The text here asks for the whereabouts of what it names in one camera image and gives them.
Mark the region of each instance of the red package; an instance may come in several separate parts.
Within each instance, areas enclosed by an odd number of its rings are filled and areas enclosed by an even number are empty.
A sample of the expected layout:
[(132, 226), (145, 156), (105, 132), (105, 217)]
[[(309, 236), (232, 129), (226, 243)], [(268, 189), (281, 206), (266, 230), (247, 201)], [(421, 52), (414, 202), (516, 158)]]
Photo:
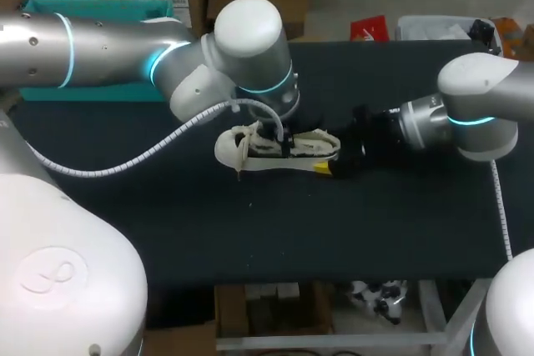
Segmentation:
[(350, 40), (389, 42), (385, 17), (376, 16), (350, 23)]

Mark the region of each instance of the black table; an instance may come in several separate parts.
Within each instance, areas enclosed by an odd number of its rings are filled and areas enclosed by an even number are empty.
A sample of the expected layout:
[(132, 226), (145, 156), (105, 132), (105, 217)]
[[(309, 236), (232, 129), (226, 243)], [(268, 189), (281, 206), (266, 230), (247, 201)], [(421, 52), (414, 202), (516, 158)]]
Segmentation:
[[(440, 69), (477, 49), (448, 41), (291, 45), (302, 108), (321, 107), (330, 126), (347, 123), (359, 103), (380, 110), (435, 92)], [(122, 163), (179, 125), (163, 103), (21, 103), (12, 118), (41, 153), (81, 169)], [(213, 146), (243, 121), (227, 112), (117, 176), (53, 176), (133, 243), (157, 288), (488, 278), (506, 262), (489, 164), (451, 152), (345, 181), (298, 172), (244, 173), (238, 181)], [(534, 247), (523, 190), (533, 154), (534, 141), (521, 135), (499, 162), (514, 253)]]

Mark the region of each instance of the white cable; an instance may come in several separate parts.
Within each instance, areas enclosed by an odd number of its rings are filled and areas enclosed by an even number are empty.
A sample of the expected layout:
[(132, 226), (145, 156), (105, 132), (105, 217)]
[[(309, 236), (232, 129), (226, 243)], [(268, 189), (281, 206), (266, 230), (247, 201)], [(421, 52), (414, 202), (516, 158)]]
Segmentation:
[(30, 149), (32, 149), (33, 154), (39, 159), (39, 161), (46, 166), (47, 168), (50, 168), (51, 170), (65, 174), (70, 175), (71, 177), (78, 177), (78, 178), (100, 178), (100, 177), (107, 177), (108, 175), (113, 175), (116, 173), (121, 173), (122, 171), (125, 171), (133, 166), (136, 166), (137, 164), (143, 162), (150, 156), (153, 156), (155, 153), (163, 149), (165, 146), (167, 146), (169, 143), (174, 141), (177, 137), (179, 137), (181, 134), (186, 132), (188, 129), (194, 127), (198, 123), (200, 123), (202, 120), (207, 118), (209, 115), (213, 113), (217, 113), (219, 110), (227, 107), (231, 107), (233, 104), (248, 104), (250, 106), (256, 106), (257, 108), (261, 108), (263, 111), (265, 111), (267, 114), (269, 114), (275, 121), (276, 127), (278, 128), (278, 131), (276, 133), (276, 136), (279, 140), (279, 142), (284, 141), (284, 127), (282, 125), (282, 121), (280, 120), (280, 117), (276, 112), (267, 106), (266, 104), (262, 102), (258, 102), (257, 100), (252, 99), (233, 99), (231, 101), (222, 102), (219, 104), (216, 104), (212, 106), (211, 108), (207, 108), (202, 113), (197, 114), (193, 118), (191, 118), (187, 123), (181, 125), (178, 129), (176, 129), (173, 133), (171, 133), (166, 138), (162, 139), (158, 143), (156, 143), (153, 147), (151, 147), (146, 152), (140, 154), (136, 158), (133, 158), (132, 160), (127, 161), (126, 163), (122, 163), (116, 167), (113, 168), (106, 168), (104, 170), (97, 170), (97, 171), (83, 171), (83, 170), (75, 170), (73, 168), (64, 167), (60, 164), (57, 164), (53, 162), (52, 160), (45, 158), (41, 153), (39, 153), (37, 150), (35, 150), (32, 145), (28, 143), (28, 146)]
[(501, 219), (502, 238), (504, 240), (504, 248), (506, 250), (506, 257), (508, 261), (513, 259), (511, 253), (510, 236), (508, 235), (508, 221), (506, 220), (506, 212), (504, 209), (504, 201), (502, 200), (501, 180), (499, 179), (499, 170), (495, 160), (491, 160), (491, 174), (493, 175), (493, 186), (495, 187), (495, 196), (497, 199), (497, 208), (499, 209), (499, 217)]

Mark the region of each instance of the teal box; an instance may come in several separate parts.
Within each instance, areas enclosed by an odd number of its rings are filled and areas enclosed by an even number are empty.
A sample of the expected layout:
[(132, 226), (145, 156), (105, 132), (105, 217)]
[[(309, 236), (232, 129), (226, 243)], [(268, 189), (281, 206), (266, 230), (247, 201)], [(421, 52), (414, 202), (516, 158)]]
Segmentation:
[[(142, 21), (172, 17), (166, 0), (29, 0), (31, 13), (60, 13), (65, 17), (86, 17), (114, 21)], [(22, 88), (24, 100), (161, 102), (163, 97), (150, 83), (130, 83), (101, 88)]]

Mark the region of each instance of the white sneaker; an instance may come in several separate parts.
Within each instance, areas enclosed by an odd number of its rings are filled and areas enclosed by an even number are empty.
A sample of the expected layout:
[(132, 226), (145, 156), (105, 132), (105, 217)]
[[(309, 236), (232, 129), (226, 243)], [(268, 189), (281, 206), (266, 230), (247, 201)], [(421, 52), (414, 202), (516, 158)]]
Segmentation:
[(291, 157), (283, 158), (280, 144), (262, 138), (258, 134), (259, 128), (260, 122), (256, 122), (248, 127), (233, 127), (220, 134), (215, 143), (217, 160), (237, 172), (275, 168), (318, 171), (318, 164), (335, 158), (341, 148), (338, 138), (316, 129), (294, 135)]

